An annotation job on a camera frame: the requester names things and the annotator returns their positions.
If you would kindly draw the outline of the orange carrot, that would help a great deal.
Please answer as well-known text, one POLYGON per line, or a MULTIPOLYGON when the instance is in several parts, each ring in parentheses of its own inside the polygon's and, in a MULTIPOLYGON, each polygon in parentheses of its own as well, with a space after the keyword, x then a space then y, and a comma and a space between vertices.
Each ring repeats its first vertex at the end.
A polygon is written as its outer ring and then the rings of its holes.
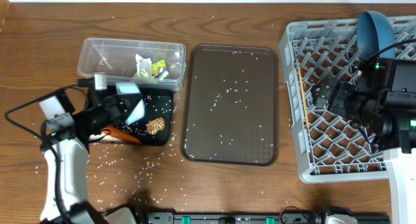
POLYGON ((112 127, 112 126, 108 126, 104 129, 102 129, 101 132, 103 134, 111 135, 115 138, 121 139, 125 143, 130 143, 130 144, 133 144, 133 145, 141 145, 142 144, 141 141, 138 138, 135 138, 134 136, 131 136, 130 134, 128 134, 126 132, 123 132, 121 130, 118 130, 117 128, 112 127))

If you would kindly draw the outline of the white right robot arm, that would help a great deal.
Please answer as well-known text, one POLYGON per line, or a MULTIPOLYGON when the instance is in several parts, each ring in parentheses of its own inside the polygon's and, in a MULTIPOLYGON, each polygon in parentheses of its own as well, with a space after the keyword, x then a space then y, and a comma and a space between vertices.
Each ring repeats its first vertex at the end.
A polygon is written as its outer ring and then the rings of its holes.
POLYGON ((415 222, 415 102, 396 101, 391 85, 361 78, 355 85, 327 78, 311 88, 314 105, 369 129, 383 153, 393 223, 415 222))

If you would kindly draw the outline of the white tissue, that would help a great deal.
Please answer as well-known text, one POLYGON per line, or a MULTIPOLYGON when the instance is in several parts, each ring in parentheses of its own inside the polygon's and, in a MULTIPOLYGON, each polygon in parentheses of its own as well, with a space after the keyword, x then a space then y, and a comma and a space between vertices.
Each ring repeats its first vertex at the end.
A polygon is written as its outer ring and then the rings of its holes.
POLYGON ((136 78, 143 78, 143 79, 147 79, 147 78, 152 78, 152 61, 150 58, 143 58, 140 55, 136 54, 135 55, 135 60, 136 60, 136 73, 134 74, 134 77, 136 78))

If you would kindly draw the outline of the light blue rice bowl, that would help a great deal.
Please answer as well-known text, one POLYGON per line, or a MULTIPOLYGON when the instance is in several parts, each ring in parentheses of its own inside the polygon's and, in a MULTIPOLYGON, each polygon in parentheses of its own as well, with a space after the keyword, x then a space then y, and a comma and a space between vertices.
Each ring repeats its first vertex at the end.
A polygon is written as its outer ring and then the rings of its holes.
POLYGON ((128 125, 136 123, 145 115, 144 101, 140 88, 132 82, 117 82, 117 96, 124 98, 127 105, 127 118, 125 122, 128 125))

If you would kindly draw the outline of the large blue bowl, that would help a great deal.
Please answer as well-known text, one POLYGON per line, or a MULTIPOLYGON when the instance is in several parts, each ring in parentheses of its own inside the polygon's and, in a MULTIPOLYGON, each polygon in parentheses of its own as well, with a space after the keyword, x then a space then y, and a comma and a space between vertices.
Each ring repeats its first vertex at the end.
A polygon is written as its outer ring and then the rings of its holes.
POLYGON ((360 59, 370 58, 378 51, 393 45, 395 35, 386 16, 375 11, 363 12, 357 24, 357 48, 360 59))

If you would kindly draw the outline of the yellow foil snack wrapper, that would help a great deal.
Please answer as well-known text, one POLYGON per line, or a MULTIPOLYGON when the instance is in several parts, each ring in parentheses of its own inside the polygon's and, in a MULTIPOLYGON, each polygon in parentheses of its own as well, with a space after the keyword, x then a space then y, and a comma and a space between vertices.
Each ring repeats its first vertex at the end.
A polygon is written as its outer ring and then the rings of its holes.
POLYGON ((152 71, 152 75, 156 79, 160 79, 160 80, 165 79, 169 75, 169 72, 166 67, 166 60, 160 60, 152 64, 151 71, 152 71))

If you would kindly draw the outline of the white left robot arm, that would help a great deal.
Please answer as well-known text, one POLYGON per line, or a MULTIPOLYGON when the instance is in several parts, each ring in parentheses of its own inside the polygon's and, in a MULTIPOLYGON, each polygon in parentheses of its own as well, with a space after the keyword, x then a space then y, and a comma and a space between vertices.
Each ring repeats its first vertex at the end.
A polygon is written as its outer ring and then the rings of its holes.
POLYGON ((63 88, 39 100, 46 116, 40 130, 41 151, 48 166, 42 223, 108 223, 105 215, 88 201, 86 163, 90 136, 134 116, 142 95, 136 86, 126 91, 91 88, 87 98, 89 103, 80 112, 75 112, 63 88))

